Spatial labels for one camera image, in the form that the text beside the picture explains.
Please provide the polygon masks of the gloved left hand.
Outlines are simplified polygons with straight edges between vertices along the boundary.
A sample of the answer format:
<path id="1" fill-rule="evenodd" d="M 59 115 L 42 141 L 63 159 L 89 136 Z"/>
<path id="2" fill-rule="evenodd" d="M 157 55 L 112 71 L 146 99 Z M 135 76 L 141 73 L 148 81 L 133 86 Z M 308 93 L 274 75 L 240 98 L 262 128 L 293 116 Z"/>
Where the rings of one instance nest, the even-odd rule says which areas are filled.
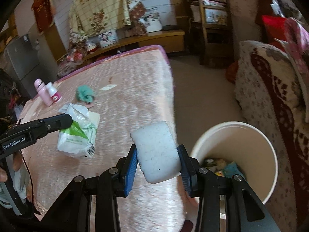
<path id="1" fill-rule="evenodd" d="M 18 196 L 21 198 L 22 202 L 25 203 L 30 177 L 23 162 L 22 152 L 19 151 L 16 154 L 6 158 L 6 160 L 8 162 L 14 190 L 18 193 Z"/>

